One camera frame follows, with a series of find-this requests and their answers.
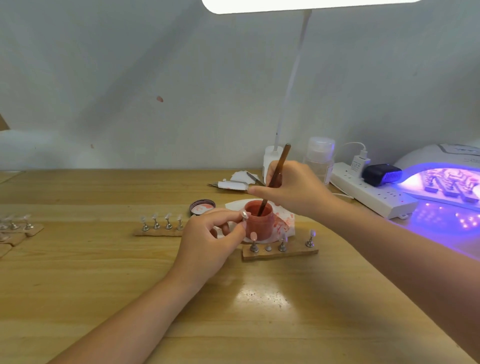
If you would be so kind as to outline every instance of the open jar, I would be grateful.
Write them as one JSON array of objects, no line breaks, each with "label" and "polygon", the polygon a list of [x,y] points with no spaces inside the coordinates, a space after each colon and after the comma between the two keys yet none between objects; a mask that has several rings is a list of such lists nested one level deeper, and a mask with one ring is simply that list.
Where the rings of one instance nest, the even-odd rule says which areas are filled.
[{"label": "open jar", "polygon": [[258,241],[267,240],[268,238],[270,238],[270,236],[272,236],[273,224],[275,221],[273,208],[272,205],[270,205],[269,203],[266,204],[262,215],[257,216],[261,204],[261,201],[255,200],[247,202],[247,204],[245,205],[245,211],[251,213],[247,220],[247,238],[250,238],[250,234],[252,232],[256,232]]}]

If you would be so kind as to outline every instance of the white lamp base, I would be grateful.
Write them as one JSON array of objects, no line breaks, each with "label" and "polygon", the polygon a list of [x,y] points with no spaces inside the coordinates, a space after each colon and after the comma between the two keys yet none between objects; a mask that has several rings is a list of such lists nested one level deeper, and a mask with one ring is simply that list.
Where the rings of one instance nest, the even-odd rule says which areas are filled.
[{"label": "white lamp base", "polygon": [[262,169],[262,176],[264,177],[265,183],[267,181],[268,166],[270,166],[270,163],[272,163],[274,160],[279,160],[283,152],[283,148],[281,146],[277,148],[276,152],[274,152],[273,149],[274,146],[268,146],[265,148],[264,166]]}]

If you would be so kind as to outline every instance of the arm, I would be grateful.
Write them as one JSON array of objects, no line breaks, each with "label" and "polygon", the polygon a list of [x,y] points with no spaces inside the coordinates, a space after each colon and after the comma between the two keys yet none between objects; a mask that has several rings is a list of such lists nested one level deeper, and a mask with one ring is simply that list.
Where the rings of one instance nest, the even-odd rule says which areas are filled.
[{"label": "arm", "polygon": [[50,364],[143,363],[187,302],[224,264],[245,237],[245,223],[222,239],[238,211],[213,212],[190,219],[172,269],[154,287],[54,358]]},{"label": "arm", "polygon": [[286,162],[282,174],[280,188],[249,193],[343,237],[480,363],[480,262],[341,201],[306,165]]}]

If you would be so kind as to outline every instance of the brush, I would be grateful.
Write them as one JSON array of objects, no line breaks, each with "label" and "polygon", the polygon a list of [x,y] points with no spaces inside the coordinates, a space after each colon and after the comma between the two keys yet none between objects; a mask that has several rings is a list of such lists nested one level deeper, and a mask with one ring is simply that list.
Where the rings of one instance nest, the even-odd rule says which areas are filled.
[{"label": "brush", "polygon": [[[268,184],[268,187],[275,187],[276,186],[276,180],[280,173],[282,173],[283,169],[283,164],[285,163],[285,160],[287,159],[288,152],[290,151],[291,145],[290,144],[285,144],[285,147],[283,148],[282,155],[280,156],[280,159],[278,160],[278,164],[276,165],[275,171],[273,172],[272,179],[270,180],[270,183]],[[267,206],[267,200],[263,200],[262,204],[260,205],[260,208],[258,209],[258,214],[257,216],[261,216],[265,210],[265,206]]]}]

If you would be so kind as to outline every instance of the white wall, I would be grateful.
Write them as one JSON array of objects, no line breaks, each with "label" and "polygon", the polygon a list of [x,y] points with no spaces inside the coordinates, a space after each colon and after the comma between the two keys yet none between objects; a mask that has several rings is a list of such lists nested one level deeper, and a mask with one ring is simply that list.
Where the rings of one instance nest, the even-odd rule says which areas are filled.
[{"label": "white wall", "polygon": [[[373,162],[478,139],[479,19],[478,0],[314,11],[291,157],[312,135],[363,141]],[[0,168],[259,167],[301,22],[200,0],[2,0]]]}]

